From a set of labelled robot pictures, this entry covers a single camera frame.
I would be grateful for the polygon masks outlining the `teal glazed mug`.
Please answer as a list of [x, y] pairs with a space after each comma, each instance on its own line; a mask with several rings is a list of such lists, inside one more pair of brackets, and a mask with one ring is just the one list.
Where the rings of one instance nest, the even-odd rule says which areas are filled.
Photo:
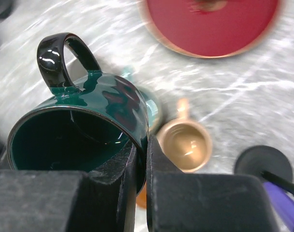
[[135, 86], [141, 92], [147, 105], [149, 134], [156, 135], [163, 122], [162, 103], [149, 88], [137, 84]]

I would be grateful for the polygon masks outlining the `beige ceramic mug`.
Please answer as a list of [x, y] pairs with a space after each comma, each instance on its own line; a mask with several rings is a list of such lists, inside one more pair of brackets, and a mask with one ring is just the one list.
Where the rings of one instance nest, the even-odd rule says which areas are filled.
[[190, 117], [186, 98], [176, 104], [177, 117], [159, 130], [157, 139], [165, 156], [181, 171], [192, 173], [208, 163], [212, 139], [208, 131]]

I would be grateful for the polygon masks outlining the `red round tray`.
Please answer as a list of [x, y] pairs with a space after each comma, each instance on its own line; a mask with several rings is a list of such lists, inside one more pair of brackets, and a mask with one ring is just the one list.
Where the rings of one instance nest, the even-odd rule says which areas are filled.
[[225, 58], [257, 46], [273, 29], [283, 0], [142, 0], [139, 12], [166, 48], [194, 58]]

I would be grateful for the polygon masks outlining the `black stand of purple microphone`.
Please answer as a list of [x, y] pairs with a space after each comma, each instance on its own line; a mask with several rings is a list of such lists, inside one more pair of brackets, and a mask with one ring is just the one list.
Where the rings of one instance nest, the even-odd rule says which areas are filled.
[[244, 150], [234, 165], [235, 174], [253, 175], [262, 183], [271, 182], [294, 196], [294, 171], [288, 158], [278, 149], [255, 145]]

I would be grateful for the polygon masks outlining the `dark green mug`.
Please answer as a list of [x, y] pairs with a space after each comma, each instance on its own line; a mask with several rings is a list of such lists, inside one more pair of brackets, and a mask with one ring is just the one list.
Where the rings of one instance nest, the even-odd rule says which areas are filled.
[[130, 143], [138, 157], [137, 190], [146, 179], [148, 115], [141, 92], [101, 70], [77, 35], [57, 33], [37, 48], [52, 97], [22, 116], [7, 140], [14, 170], [92, 172]]

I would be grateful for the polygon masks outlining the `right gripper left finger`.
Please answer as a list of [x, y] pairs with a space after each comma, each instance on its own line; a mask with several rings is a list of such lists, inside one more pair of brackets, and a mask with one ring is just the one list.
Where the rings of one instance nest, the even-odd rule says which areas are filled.
[[127, 142], [89, 174], [0, 170], [0, 232], [132, 232], [136, 160]]

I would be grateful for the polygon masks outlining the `purple toy microphone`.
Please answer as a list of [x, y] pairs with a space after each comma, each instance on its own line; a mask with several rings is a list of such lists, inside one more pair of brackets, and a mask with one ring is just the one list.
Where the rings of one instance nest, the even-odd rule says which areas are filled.
[[280, 187], [270, 182], [264, 182], [263, 186], [279, 217], [294, 232], [294, 201]]

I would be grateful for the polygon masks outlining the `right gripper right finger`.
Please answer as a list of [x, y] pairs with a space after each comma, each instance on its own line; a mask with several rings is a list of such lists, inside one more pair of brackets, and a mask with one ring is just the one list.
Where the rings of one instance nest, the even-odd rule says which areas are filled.
[[267, 192], [250, 175], [179, 170], [151, 135], [147, 146], [147, 226], [151, 232], [277, 232]]

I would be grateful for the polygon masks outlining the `wooden coaster two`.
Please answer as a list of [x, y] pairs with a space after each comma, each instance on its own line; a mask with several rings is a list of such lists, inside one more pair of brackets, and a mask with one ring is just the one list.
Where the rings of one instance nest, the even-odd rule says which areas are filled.
[[146, 185], [142, 188], [138, 196], [136, 197], [136, 204], [142, 209], [147, 208], [147, 188]]

